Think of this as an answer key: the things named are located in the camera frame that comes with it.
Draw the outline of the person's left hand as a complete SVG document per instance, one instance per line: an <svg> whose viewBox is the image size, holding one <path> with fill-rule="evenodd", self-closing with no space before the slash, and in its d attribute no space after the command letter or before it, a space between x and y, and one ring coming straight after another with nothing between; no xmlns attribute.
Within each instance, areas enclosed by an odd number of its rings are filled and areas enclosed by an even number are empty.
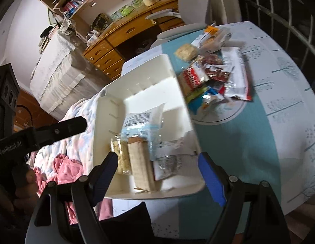
<svg viewBox="0 0 315 244"><path fill-rule="evenodd" d="M0 187L0 206L10 213L17 210L21 217L30 218L39 200L36 174L26 165L22 171L12 174L12 181L15 196L10 200Z"/></svg>

